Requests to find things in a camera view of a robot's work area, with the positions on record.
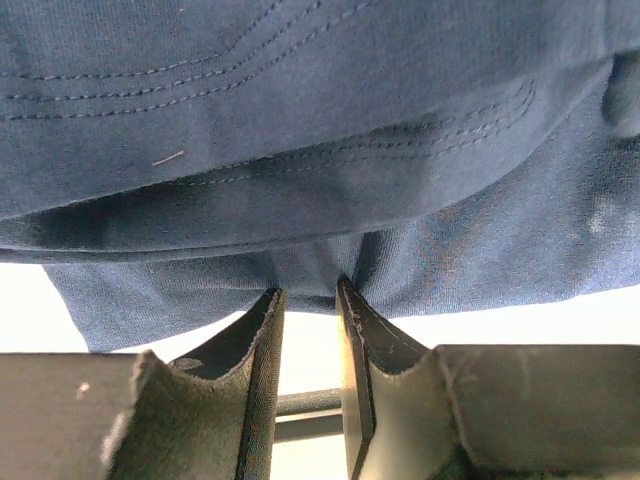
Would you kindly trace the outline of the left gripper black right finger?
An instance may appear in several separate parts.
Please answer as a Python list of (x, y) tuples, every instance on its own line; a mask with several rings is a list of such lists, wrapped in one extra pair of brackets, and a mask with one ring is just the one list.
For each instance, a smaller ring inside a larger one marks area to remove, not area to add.
[(352, 479), (635, 479), (632, 345), (440, 345), (336, 286)]

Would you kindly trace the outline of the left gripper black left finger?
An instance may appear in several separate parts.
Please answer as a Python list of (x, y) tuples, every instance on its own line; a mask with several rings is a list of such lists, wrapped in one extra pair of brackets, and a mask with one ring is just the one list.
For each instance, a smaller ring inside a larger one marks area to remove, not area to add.
[(285, 296), (266, 291), (166, 363), (138, 354), (1, 358), (5, 479), (266, 479)]

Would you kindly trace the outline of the navy blue t-shirt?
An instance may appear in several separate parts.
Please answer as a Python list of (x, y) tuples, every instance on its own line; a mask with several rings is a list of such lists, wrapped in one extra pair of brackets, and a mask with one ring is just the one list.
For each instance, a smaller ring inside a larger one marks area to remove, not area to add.
[(93, 351), (639, 282), (635, 1), (5, 1), (1, 258)]

